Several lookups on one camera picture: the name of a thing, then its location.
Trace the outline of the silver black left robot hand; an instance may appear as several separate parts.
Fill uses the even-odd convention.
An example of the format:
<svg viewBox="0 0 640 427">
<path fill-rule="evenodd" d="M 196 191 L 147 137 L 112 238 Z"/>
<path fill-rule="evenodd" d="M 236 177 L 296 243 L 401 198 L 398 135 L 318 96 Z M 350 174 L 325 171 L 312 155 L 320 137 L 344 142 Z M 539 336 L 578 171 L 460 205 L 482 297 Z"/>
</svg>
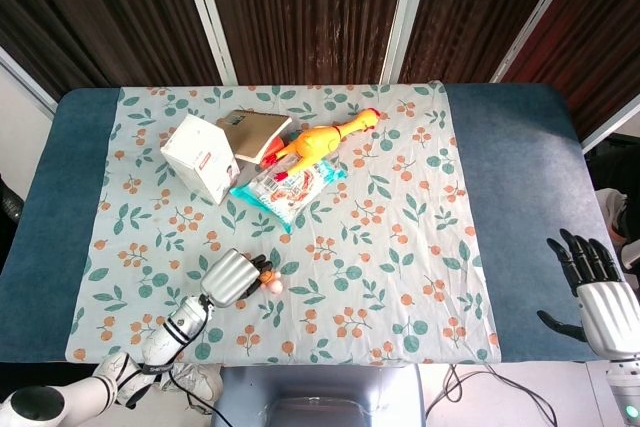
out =
<svg viewBox="0 0 640 427">
<path fill-rule="evenodd" d="M 231 248 L 206 272 L 201 281 L 202 294 L 216 308 L 229 307 L 255 293 L 263 284 L 260 277 L 272 267 L 264 255 L 249 259 Z"/>
</svg>

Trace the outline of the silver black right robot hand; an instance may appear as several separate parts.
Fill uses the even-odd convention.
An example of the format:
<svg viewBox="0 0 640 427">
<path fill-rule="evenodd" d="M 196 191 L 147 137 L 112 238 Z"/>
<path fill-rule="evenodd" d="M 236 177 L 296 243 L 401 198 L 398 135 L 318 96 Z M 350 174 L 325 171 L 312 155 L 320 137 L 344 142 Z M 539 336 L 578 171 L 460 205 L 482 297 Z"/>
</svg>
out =
<svg viewBox="0 0 640 427">
<path fill-rule="evenodd" d="M 563 323 L 544 310 L 538 318 L 552 331 L 589 344 L 603 359 L 640 360 L 640 301 L 624 280 L 610 251 L 596 239 L 562 228 L 563 241 L 547 240 L 556 255 L 581 324 Z"/>
</svg>

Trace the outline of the orange and pink small toy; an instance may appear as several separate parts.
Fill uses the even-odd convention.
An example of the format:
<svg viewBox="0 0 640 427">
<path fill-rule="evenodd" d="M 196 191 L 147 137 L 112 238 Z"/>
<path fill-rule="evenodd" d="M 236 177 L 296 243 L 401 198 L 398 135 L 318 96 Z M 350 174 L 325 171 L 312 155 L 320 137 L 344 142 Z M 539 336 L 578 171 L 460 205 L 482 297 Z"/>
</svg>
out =
<svg viewBox="0 0 640 427">
<path fill-rule="evenodd" d="M 269 291 L 274 295 L 279 295 L 283 291 L 281 273 L 279 271 L 267 270 L 260 274 L 258 280 L 262 290 Z"/>
</svg>

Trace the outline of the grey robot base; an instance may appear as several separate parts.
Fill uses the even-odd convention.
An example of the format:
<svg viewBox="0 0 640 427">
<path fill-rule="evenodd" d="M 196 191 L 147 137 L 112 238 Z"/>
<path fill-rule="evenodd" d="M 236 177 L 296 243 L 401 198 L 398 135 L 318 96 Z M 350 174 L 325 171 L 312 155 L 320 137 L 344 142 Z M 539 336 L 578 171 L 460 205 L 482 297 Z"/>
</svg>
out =
<svg viewBox="0 0 640 427">
<path fill-rule="evenodd" d="M 416 366 L 233 367 L 222 379 L 212 427 L 426 427 Z"/>
</svg>

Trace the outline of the orange red toy block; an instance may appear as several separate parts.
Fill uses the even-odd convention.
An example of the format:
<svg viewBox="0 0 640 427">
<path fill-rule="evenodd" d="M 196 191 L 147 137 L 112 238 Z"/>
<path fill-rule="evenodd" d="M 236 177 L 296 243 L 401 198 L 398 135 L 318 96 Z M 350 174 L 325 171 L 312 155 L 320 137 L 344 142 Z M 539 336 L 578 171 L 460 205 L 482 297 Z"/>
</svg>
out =
<svg viewBox="0 0 640 427">
<path fill-rule="evenodd" d="M 268 164 L 275 157 L 276 153 L 283 149 L 285 146 L 286 142 L 283 140 L 283 138 L 281 136 L 276 136 L 267 147 L 261 163 Z"/>
</svg>

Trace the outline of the yellow rubber chicken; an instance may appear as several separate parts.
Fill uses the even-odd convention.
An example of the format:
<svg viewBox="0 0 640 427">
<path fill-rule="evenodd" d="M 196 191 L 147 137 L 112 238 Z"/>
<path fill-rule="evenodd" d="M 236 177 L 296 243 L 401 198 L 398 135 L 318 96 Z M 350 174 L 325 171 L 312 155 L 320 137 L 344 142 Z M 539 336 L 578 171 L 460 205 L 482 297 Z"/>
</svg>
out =
<svg viewBox="0 0 640 427">
<path fill-rule="evenodd" d="M 267 166 L 275 165 L 283 157 L 296 154 L 299 159 L 286 170 L 275 174 L 276 181 L 283 181 L 301 170 L 311 167 L 328 154 L 335 151 L 341 141 L 358 131 L 373 130 L 381 118 L 381 112 L 375 108 L 367 108 L 344 124 L 331 126 L 315 126 L 303 131 L 295 140 L 264 159 Z"/>
</svg>

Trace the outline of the teal clear snack packet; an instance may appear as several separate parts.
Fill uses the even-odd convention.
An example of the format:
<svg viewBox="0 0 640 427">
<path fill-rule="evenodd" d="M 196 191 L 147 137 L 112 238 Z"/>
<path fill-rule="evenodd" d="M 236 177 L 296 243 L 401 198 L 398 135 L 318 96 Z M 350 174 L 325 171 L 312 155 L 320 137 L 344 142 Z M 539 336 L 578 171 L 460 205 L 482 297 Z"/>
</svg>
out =
<svg viewBox="0 0 640 427">
<path fill-rule="evenodd" d="M 291 233 L 294 221 L 304 208 L 330 183 L 347 177 L 342 167 L 322 159 L 284 180 L 276 179 L 277 173 L 293 167 L 299 160 L 299 155 L 288 154 L 245 185 L 233 187 L 230 193 L 273 214 L 285 231 Z"/>
</svg>

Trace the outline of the white black machine part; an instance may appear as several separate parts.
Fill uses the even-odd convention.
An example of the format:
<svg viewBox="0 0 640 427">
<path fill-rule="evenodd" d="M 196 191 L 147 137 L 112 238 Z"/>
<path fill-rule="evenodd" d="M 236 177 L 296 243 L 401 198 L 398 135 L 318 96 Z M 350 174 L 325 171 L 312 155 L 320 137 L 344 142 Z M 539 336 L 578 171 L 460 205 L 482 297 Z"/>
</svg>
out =
<svg viewBox="0 0 640 427">
<path fill-rule="evenodd" d="M 621 266 L 640 271 L 640 197 L 605 188 L 596 198 Z"/>
</svg>

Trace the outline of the white desk lamp box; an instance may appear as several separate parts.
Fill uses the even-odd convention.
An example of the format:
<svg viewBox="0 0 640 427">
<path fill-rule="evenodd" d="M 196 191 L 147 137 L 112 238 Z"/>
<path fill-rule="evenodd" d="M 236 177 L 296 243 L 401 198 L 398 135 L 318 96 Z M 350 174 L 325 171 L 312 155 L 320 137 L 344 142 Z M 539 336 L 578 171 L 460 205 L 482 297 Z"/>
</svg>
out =
<svg viewBox="0 0 640 427">
<path fill-rule="evenodd" d="M 191 114 L 186 115 L 160 151 L 191 192 L 217 205 L 240 174 L 224 131 Z"/>
</svg>

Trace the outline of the brown cardboard box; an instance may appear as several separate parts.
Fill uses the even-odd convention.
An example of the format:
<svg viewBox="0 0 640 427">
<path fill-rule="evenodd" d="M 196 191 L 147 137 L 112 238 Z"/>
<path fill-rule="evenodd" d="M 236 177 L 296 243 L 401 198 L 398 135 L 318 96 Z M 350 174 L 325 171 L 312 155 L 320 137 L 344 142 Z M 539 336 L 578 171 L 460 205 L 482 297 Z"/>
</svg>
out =
<svg viewBox="0 0 640 427">
<path fill-rule="evenodd" d="M 237 159 L 261 164 L 271 141 L 276 136 L 282 137 L 291 122 L 292 119 L 285 115 L 233 110 L 219 118 L 215 125 L 224 131 Z"/>
</svg>

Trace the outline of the leaf and fruit print cloth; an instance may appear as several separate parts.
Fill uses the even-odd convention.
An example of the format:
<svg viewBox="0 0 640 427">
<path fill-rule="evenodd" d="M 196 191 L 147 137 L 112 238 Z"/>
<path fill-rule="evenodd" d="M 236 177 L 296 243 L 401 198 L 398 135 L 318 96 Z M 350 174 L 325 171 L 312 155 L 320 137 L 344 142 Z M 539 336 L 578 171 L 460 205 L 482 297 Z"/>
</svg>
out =
<svg viewBox="0 0 640 427">
<path fill-rule="evenodd" d="M 381 118 L 333 153 L 344 177 L 285 229 L 272 214 L 186 189 L 161 149 L 187 115 L 284 114 L 290 133 Z M 143 340 L 229 248 L 265 255 L 284 290 L 217 310 L 189 362 L 399 365 L 501 358 L 444 87 L 126 87 L 66 345 L 98 362 Z"/>
</svg>

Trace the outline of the blue padded table cover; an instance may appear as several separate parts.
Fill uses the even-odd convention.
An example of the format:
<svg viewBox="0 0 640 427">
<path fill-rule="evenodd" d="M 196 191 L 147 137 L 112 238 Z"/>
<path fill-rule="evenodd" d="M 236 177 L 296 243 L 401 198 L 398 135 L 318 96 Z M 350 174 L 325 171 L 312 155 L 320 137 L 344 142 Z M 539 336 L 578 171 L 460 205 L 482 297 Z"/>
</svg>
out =
<svg viewBox="0 0 640 427">
<path fill-rule="evenodd" d="M 562 228 L 608 239 L 562 97 L 541 84 L 442 86 L 499 361 L 591 359 L 588 346 L 552 332 L 537 316 L 546 310 L 568 323 L 579 319 L 547 239 Z M 66 345 L 122 89 L 77 89 L 58 106 L 0 273 L 0 362 L 70 361 Z"/>
</svg>

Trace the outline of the white screen frame post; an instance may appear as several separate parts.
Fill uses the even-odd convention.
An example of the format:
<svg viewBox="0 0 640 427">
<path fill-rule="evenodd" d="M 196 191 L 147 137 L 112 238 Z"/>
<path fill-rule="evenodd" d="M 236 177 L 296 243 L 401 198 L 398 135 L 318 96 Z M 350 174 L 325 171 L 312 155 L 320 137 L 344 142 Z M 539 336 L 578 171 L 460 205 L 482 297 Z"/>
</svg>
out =
<svg viewBox="0 0 640 427">
<path fill-rule="evenodd" d="M 47 118 L 54 118 L 57 101 L 2 46 L 0 67 L 35 100 L 37 108 Z"/>
<path fill-rule="evenodd" d="M 640 113 L 640 93 L 634 96 L 613 116 L 597 127 L 582 142 L 582 153 L 586 154 L 596 147 L 600 142 L 614 133 L 618 128 L 626 124 L 630 119 Z"/>
<path fill-rule="evenodd" d="M 237 86 L 238 78 L 216 0 L 193 1 L 222 84 Z"/>
<path fill-rule="evenodd" d="M 387 42 L 380 84 L 397 84 L 411 38 L 420 0 L 397 0 Z"/>
<path fill-rule="evenodd" d="M 531 14 L 525 21 L 524 25 L 518 32 L 516 38 L 512 42 L 511 46 L 507 50 L 503 59 L 499 63 L 496 71 L 490 79 L 491 83 L 499 83 L 503 80 L 505 74 L 508 72 L 514 61 L 517 59 L 521 50 L 525 46 L 526 42 L 538 26 L 539 22 L 544 17 L 545 13 L 551 6 L 554 0 L 538 0 Z"/>
</svg>

